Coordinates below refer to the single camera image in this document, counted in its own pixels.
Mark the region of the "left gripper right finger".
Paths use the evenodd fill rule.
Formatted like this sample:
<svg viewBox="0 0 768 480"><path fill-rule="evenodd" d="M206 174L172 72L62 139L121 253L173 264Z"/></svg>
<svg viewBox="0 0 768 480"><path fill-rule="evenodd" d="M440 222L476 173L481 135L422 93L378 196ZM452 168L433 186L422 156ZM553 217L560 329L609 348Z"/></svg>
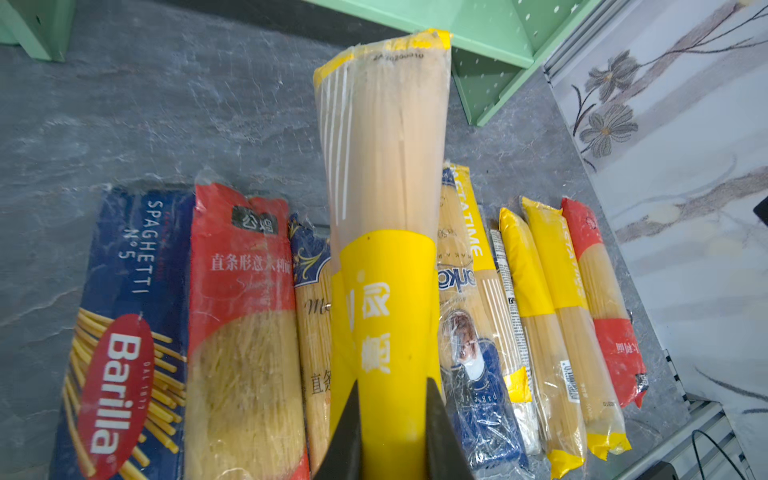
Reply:
<svg viewBox="0 0 768 480"><path fill-rule="evenodd" d="M430 480L473 480L447 415L437 384L428 377L426 397L426 444Z"/></svg>

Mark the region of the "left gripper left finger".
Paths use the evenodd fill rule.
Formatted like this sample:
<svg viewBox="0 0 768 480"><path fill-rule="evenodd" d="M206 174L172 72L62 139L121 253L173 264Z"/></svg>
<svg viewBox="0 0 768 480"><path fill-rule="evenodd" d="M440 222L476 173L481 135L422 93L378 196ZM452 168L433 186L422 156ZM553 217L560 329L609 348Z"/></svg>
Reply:
<svg viewBox="0 0 768 480"><path fill-rule="evenodd" d="M353 384L326 456L314 480L362 478L362 428L358 382Z"/></svg>

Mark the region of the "blue portrait spaghetti bag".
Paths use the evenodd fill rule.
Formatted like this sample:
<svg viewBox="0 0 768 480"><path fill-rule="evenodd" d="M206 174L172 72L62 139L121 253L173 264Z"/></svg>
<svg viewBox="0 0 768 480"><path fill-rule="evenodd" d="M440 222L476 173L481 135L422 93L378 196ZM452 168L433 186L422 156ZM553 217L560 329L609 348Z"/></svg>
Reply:
<svg viewBox="0 0 768 480"><path fill-rule="evenodd" d="M437 234L440 299L439 359L445 404L470 470L477 479L530 473L499 354L479 326L488 315L473 268L453 168L444 165Z"/></svg>

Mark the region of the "yellow Pastatime spaghetti bag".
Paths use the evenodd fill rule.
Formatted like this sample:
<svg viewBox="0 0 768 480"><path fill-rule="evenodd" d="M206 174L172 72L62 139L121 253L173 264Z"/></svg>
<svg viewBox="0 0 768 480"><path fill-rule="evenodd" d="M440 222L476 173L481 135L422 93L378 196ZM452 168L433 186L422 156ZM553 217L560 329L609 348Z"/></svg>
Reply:
<svg viewBox="0 0 768 480"><path fill-rule="evenodd" d="M510 296L495 264L483 217L467 166L452 163L462 216L466 225L473 268L487 318L478 323L481 336L492 340L499 354L505 392L512 404L526 454L541 453L539 423L532 396L530 359L520 318L510 311Z"/></svg>

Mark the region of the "blue Barilla spaghetti box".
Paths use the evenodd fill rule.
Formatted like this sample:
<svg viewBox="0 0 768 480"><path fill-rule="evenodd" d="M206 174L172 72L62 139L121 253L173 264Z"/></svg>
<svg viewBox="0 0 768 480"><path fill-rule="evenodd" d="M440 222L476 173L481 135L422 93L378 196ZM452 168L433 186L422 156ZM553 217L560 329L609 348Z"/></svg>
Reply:
<svg viewBox="0 0 768 480"><path fill-rule="evenodd" d="M111 189L92 237L62 387L53 479L183 471L188 189Z"/></svg>

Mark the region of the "yellow label spaghetti bag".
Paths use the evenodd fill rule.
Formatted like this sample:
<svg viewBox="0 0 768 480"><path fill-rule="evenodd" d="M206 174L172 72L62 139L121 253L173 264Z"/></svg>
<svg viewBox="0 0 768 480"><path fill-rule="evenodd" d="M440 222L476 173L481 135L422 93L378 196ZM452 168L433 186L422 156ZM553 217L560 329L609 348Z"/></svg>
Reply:
<svg viewBox="0 0 768 480"><path fill-rule="evenodd" d="M351 47L313 77L332 271L331 432L359 410L365 479L424 479L439 379L437 230L451 36Z"/></svg>

